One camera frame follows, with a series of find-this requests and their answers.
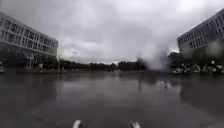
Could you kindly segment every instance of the car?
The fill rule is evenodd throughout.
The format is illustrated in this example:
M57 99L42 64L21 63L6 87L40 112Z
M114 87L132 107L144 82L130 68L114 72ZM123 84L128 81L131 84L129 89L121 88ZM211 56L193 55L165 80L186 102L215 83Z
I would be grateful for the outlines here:
M5 71L4 71L4 67L0 67L0 74L3 74Z

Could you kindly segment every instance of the gray cloud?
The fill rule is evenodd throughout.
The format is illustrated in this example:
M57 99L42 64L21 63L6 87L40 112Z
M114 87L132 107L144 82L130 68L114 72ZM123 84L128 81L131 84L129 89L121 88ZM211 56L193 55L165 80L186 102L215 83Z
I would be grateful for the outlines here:
M155 60L176 38L222 9L223 0L3 0L1 11L60 42L79 62Z

